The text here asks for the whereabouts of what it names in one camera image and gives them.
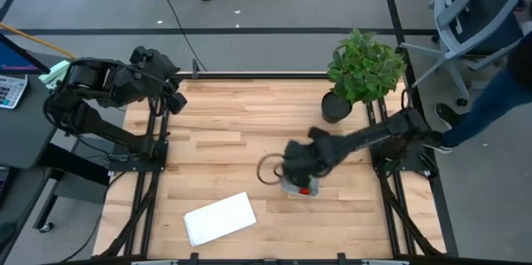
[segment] black plant pot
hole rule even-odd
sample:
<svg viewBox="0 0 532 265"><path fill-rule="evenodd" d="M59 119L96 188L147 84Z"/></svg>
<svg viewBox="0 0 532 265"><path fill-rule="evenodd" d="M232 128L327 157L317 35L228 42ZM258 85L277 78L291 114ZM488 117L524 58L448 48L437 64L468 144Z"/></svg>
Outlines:
<svg viewBox="0 0 532 265"><path fill-rule="evenodd" d="M336 124L351 113L352 104L329 91L322 99L322 118L329 124Z"/></svg>

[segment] gray floor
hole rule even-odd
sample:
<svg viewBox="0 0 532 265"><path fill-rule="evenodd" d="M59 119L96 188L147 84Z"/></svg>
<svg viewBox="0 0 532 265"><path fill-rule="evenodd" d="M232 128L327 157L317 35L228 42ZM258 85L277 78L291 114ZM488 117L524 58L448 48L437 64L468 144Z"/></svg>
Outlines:
<svg viewBox="0 0 532 265"><path fill-rule="evenodd" d="M386 0L171 0L184 27L361 27L392 28ZM404 28L433 28L429 0L396 0ZM164 0L15 0L4 22L19 28L175 28ZM211 71L322 71L343 35L201 35L190 36L200 59ZM11 37L27 49L46 48ZM192 54L182 36L41 36L78 56L126 60L134 47L154 47L186 70ZM395 47L394 36L378 40ZM409 42L430 45L428 37ZM419 76L431 59L411 55ZM430 124L444 126L431 113L438 101L450 105L458 96L442 71L420 86ZM530 106L509 113L487 131L456 149L438 155L451 221L460 255L531 261L532 188L525 146L530 143ZM104 110L104 118L120 124L124 114ZM64 146L72 140L61 136ZM35 264L63 259L81 245L101 213L101 206L59 199L48 234L23 231L9 264ZM85 249L79 259L88 258Z"/></svg>

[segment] red object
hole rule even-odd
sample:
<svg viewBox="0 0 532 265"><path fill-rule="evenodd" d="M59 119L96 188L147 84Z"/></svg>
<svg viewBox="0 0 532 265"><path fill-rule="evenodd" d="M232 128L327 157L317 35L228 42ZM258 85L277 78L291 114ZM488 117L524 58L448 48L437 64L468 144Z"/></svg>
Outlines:
<svg viewBox="0 0 532 265"><path fill-rule="evenodd" d="M299 189L299 193L302 195L310 195L310 190L308 189Z"/></svg>

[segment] calculator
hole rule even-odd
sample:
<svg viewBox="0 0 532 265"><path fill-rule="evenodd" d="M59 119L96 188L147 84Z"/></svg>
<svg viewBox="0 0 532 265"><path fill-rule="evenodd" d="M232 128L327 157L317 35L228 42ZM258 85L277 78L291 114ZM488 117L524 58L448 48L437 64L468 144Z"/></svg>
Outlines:
<svg viewBox="0 0 532 265"><path fill-rule="evenodd" d="M27 86L27 75L24 79L0 75L0 108L14 109L17 107Z"/></svg>

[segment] potted plant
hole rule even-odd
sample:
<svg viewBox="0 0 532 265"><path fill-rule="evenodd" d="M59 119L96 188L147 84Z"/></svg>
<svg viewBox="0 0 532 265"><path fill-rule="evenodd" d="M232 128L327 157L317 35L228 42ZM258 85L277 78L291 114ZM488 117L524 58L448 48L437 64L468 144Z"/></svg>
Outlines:
<svg viewBox="0 0 532 265"><path fill-rule="evenodd" d="M334 124L348 116L355 102L369 103L396 89L406 64L391 47L373 41L375 35L354 29L332 53L328 75L335 84L322 99L326 122Z"/></svg>

